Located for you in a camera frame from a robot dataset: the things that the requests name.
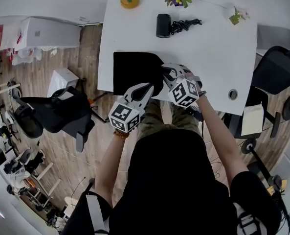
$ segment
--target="white desk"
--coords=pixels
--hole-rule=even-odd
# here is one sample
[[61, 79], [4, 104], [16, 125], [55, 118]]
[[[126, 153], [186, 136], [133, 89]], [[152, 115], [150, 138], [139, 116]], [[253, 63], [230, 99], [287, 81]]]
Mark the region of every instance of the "white desk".
[[[198, 18], [204, 24], [162, 39], [156, 37], [159, 13], [170, 14], [172, 22]], [[226, 9], [208, 2], [193, 0], [184, 9], [167, 7], [164, 0], [140, 0], [137, 8], [129, 10], [120, 5], [120, 0], [108, 0], [99, 55], [98, 89], [113, 91], [113, 52], [151, 52], [165, 63], [186, 65], [200, 76], [215, 110], [241, 115], [252, 79], [256, 46], [254, 20], [233, 26]], [[234, 101], [228, 98], [231, 89], [238, 92]], [[169, 100], [167, 92], [164, 85], [157, 98]]]

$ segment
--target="human arm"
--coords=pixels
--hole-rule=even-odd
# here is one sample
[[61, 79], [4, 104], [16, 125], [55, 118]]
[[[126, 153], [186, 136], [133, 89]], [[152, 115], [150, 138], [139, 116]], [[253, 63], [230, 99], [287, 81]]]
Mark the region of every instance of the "human arm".
[[114, 135], [97, 169], [95, 192], [112, 207], [112, 193], [119, 169], [125, 139]]
[[201, 96], [197, 104], [207, 124], [213, 145], [225, 168], [228, 184], [231, 186], [233, 178], [238, 173], [248, 171], [240, 156], [239, 147], [228, 128], [212, 108], [207, 97]]

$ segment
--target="black t-shirt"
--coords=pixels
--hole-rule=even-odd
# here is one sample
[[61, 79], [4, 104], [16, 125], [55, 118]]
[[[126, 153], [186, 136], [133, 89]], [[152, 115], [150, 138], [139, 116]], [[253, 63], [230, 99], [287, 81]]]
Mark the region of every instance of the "black t-shirt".
[[[64, 235], [93, 234], [84, 197], [82, 201]], [[269, 235], [281, 220], [275, 202], [251, 172], [233, 179], [229, 197], [227, 187], [215, 179], [203, 139], [188, 130], [166, 130], [139, 140], [122, 198], [113, 209], [99, 195], [98, 201], [103, 219], [109, 219], [109, 234], [259, 234], [247, 227], [254, 223]]]

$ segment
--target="chair armrest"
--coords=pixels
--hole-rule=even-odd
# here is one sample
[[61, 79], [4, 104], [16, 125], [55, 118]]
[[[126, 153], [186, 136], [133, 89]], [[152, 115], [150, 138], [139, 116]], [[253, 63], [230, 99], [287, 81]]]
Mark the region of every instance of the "chair armrest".
[[281, 121], [281, 114], [279, 112], [276, 112], [270, 138], [276, 137], [278, 128], [280, 127], [280, 121]]
[[90, 120], [88, 122], [88, 124], [86, 125], [86, 129], [85, 129], [85, 133], [80, 133], [80, 132], [77, 132], [76, 133], [76, 151], [77, 152], [82, 152], [83, 149], [84, 149], [84, 144], [86, 143], [87, 141], [87, 137], [88, 137], [88, 134], [90, 133], [90, 131], [92, 130], [92, 128], [95, 126], [95, 123], [93, 120]]

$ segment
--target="hand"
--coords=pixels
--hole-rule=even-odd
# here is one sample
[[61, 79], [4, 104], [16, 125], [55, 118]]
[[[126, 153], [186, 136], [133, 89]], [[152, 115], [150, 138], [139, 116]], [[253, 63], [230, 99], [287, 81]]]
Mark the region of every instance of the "hand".
[[[190, 81], [195, 81], [195, 75], [191, 72], [190, 69], [188, 69], [186, 66], [184, 66], [183, 68], [184, 72], [185, 72], [185, 75], [186, 75], [186, 78]], [[200, 89], [200, 86], [199, 84], [196, 82], [196, 87], [197, 87], [197, 92], [201, 92], [201, 89]]]

